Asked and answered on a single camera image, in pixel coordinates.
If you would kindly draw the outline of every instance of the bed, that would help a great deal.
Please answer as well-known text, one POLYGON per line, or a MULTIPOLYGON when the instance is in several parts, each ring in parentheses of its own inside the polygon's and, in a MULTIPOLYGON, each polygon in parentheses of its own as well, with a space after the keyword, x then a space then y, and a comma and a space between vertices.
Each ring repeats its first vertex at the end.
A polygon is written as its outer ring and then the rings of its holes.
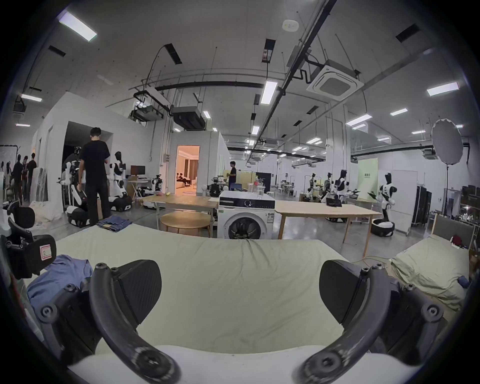
MULTIPOLYGON (((162 293, 138 333, 152 345, 257 353, 329 345, 343 331, 323 304, 326 260, 345 260, 319 240, 226 240, 131 224, 92 227, 57 242, 57 254, 110 267, 155 260, 162 293)), ((110 352, 101 341, 96 353, 110 352)))
POLYGON ((437 215, 432 234, 391 259, 389 273, 406 284, 412 283, 446 307, 445 318, 462 307, 466 289, 457 282, 468 278, 468 249, 450 244, 458 235, 462 243, 471 244, 473 227, 437 215))

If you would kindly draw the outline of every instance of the white cloth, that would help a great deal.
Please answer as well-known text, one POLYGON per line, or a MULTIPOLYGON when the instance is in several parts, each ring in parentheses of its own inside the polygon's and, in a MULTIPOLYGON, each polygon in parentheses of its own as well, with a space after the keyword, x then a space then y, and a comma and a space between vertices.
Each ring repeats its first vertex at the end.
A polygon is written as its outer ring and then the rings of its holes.
MULTIPOLYGON (((131 224, 92 227, 57 242, 57 253, 120 266, 155 260, 160 298, 138 333, 152 345, 257 353, 329 345, 343 331, 323 304, 326 260, 345 260, 319 240, 229 240, 131 224)), ((97 353, 109 352, 101 342, 97 353)))

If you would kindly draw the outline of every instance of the wooden headboard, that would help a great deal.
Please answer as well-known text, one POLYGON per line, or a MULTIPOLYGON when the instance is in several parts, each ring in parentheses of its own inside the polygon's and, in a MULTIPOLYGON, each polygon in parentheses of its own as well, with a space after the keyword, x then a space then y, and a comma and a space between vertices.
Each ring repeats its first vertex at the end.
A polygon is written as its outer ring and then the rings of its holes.
POLYGON ((453 235, 458 235, 462 239, 462 244, 466 247, 471 245, 474 227, 460 221, 452 220, 448 217, 435 214, 432 234, 450 240, 453 235))

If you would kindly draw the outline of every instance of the washing machine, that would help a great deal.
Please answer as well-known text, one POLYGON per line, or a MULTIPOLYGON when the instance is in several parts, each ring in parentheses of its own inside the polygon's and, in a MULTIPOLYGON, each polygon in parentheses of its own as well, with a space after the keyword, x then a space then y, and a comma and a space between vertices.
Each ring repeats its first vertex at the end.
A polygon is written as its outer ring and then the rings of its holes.
POLYGON ((271 239, 275 199, 267 194, 223 191, 218 202, 217 237, 220 239, 271 239))

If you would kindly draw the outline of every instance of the label sticker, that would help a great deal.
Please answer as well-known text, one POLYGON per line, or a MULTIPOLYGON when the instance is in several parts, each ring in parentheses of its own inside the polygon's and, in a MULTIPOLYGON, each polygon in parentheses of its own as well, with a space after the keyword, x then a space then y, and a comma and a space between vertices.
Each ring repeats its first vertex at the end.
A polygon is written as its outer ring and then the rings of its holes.
POLYGON ((52 257, 52 248, 50 245, 42 245, 40 247, 40 258, 42 261, 50 259, 52 257))

